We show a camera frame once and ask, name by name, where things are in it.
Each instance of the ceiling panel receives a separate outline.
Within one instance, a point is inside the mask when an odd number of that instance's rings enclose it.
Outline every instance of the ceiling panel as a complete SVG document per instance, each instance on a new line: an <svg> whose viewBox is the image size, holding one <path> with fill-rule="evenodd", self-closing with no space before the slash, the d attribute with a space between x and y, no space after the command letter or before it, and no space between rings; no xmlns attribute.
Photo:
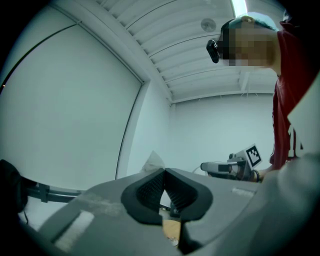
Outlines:
<svg viewBox="0 0 320 256"><path fill-rule="evenodd" d="M183 101L193 97L251 90L255 84L273 92L276 74L271 69L247 73L241 67L214 64L206 50L209 39L217 40L221 26L234 17L230 0L96 0L139 43L167 84L172 95ZM249 12L270 16L278 25L283 8L272 0L246 0ZM211 18L213 32L201 21Z"/></svg>

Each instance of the ceiling beam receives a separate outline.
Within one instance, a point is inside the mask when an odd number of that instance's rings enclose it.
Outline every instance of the ceiling beam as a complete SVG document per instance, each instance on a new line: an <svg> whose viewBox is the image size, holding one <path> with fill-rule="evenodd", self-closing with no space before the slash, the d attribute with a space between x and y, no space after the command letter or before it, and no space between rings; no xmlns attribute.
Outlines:
<svg viewBox="0 0 320 256"><path fill-rule="evenodd" d="M127 68L142 81L156 83L169 102L172 101L172 93L146 52L107 10L87 0L55 0L51 5L71 19L81 21L80 25L102 41Z"/></svg>
<svg viewBox="0 0 320 256"><path fill-rule="evenodd" d="M232 86L229 87L229 90L226 91L225 87L219 87L219 88L211 88L211 89L203 89L199 90L198 92L188 92L188 93L182 93L178 95L173 95L172 103L180 103L190 100L196 100L201 98L207 98L207 97L214 97L214 96L221 96L221 95L232 95L232 94L244 94L247 93L245 90L239 90L239 87ZM274 89L267 89L267 90L250 90L250 94L273 94Z"/></svg>
<svg viewBox="0 0 320 256"><path fill-rule="evenodd" d="M169 86L170 91L177 91L180 89L188 90L188 89L200 89L201 87L217 87L229 85L233 82L232 85L237 83L239 75L238 74L229 74L229 75L214 75L212 77L206 77L205 79L198 80L190 80L185 81L183 83L174 84Z"/></svg>
<svg viewBox="0 0 320 256"><path fill-rule="evenodd" d="M185 83L190 80L197 81L199 79L206 79L206 78L212 78L216 76L229 76L229 75L237 75L237 78L239 79L239 71L235 68L218 68L218 69L206 69L203 70L193 70L188 74L181 75L178 78L171 79L165 81L169 87L178 85L180 83Z"/></svg>
<svg viewBox="0 0 320 256"><path fill-rule="evenodd" d="M239 87L241 91L244 91L247 87L249 81L250 72L248 71L240 71L240 78L239 78Z"/></svg>

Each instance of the black object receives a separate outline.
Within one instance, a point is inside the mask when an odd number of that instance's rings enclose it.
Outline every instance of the black object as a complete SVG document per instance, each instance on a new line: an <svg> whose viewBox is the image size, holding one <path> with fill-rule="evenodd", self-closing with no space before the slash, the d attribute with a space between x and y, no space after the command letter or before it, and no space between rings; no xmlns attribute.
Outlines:
<svg viewBox="0 0 320 256"><path fill-rule="evenodd" d="M202 184L170 169L159 169L129 185L121 195L121 202L136 221L162 225L162 217L158 213L164 190L180 212L181 222L199 220L213 201L210 190Z"/></svg>
<svg viewBox="0 0 320 256"><path fill-rule="evenodd" d="M211 60L217 64L219 62L220 55L218 52L218 46L217 46L216 42L214 40L210 39L208 41L208 43L206 44L206 50L208 51L208 53L211 57Z"/></svg>
<svg viewBox="0 0 320 256"><path fill-rule="evenodd" d="M219 164L218 172L230 173L230 168L232 168L230 164Z"/></svg>
<svg viewBox="0 0 320 256"><path fill-rule="evenodd" d="M208 175L214 178L220 178L220 179L226 179L226 180L233 180L236 181L237 176L235 176L234 174L230 174L230 173L217 173L217 172L210 172L207 171Z"/></svg>
<svg viewBox="0 0 320 256"><path fill-rule="evenodd" d="M28 202L28 192L26 182L20 175L18 170L6 160L0 160L0 175L2 188L7 190L9 207L15 213L20 213L24 210Z"/></svg>
<svg viewBox="0 0 320 256"><path fill-rule="evenodd" d="M65 191L58 191L53 189L44 189L44 194L40 192L42 184L39 183L39 186L30 186L27 184L27 192L29 197L38 198L42 201L42 199L46 199L50 202L59 202L59 203L69 203L71 200L75 199L79 196L80 192L65 192Z"/></svg>
<svg viewBox="0 0 320 256"><path fill-rule="evenodd" d="M260 181L260 174L257 170L253 170L253 172L256 174L256 182Z"/></svg>
<svg viewBox="0 0 320 256"><path fill-rule="evenodd" d="M170 217L180 218L180 211L172 201L170 202Z"/></svg>
<svg viewBox="0 0 320 256"><path fill-rule="evenodd" d="M50 187L48 185L39 183L39 192L40 192L41 202L48 203L49 190L50 190Z"/></svg>

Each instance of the ceiling light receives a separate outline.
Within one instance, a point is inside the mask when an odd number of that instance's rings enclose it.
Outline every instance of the ceiling light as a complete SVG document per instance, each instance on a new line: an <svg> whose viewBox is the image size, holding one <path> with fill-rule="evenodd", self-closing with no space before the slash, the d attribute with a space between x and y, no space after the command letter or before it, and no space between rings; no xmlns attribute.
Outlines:
<svg viewBox="0 0 320 256"><path fill-rule="evenodd" d="M245 0L232 0L234 14L236 17L242 14L246 14L247 11L247 5Z"/></svg>

